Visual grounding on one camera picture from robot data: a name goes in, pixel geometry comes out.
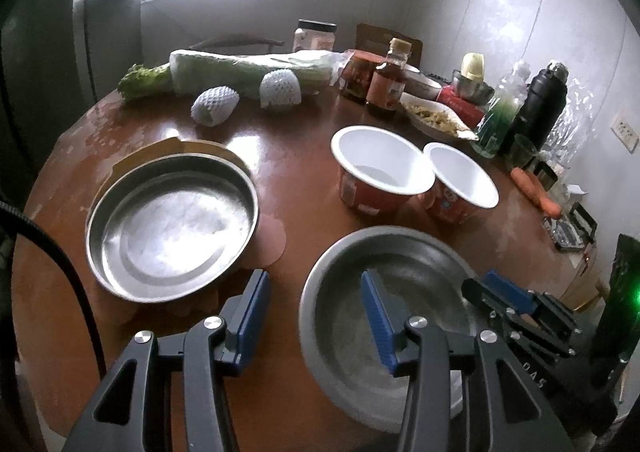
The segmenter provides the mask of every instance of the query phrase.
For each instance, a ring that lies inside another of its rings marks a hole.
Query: blue gripper pad
[[[397,303],[386,292],[375,270],[362,273],[360,292],[380,362],[395,375],[399,365],[396,350],[405,339],[403,314],[394,312]]]
[[[254,356],[270,294],[269,274],[255,270],[239,297],[233,315],[227,320],[223,360],[235,370],[235,374],[240,374]]]
[[[489,270],[482,278],[482,283],[507,301],[517,314],[531,315],[535,311],[536,305],[532,294],[516,286],[508,278],[499,275],[495,270]]]

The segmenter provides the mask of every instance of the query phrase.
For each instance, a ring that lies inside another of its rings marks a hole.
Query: black lid
[[[298,27],[327,33],[335,33],[335,30],[338,29],[338,25],[332,22],[320,22],[319,20],[307,20],[306,18],[298,19]]]

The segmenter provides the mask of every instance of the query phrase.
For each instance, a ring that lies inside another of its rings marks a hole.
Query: red paper bowl
[[[340,198],[365,214],[393,212],[433,186],[426,156],[388,130],[345,127],[334,134],[331,152],[340,164]]]
[[[431,216],[459,224],[479,209],[498,204],[494,182],[469,156],[443,143],[429,143],[424,153],[436,180],[418,199]]]

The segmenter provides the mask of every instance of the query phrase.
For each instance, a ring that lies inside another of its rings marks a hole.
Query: plate of food
[[[411,124],[438,142],[478,140],[476,134],[460,120],[459,116],[444,104],[424,100],[408,93],[402,93],[400,103]]]

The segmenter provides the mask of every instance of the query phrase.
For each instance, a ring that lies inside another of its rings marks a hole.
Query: white wall
[[[618,109],[640,129],[630,92],[640,74],[640,38],[617,0],[408,0],[401,31],[424,42],[421,69],[450,76],[469,51],[482,52],[490,84],[523,57],[535,74],[551,58],[588,87],[595,134],[572,162],[569,180],[589,192],[598,222],[596,272],[608,278],[620,232],[640,232],[640,156],[609,130]]]
[[[142,3],[145,64],[221,34],[250,32],[285,41],[290,50],[299,18],[338,24],[337,50],[353,47],[355,28],[369,22],[396,28],[405,0],[146,0]]]

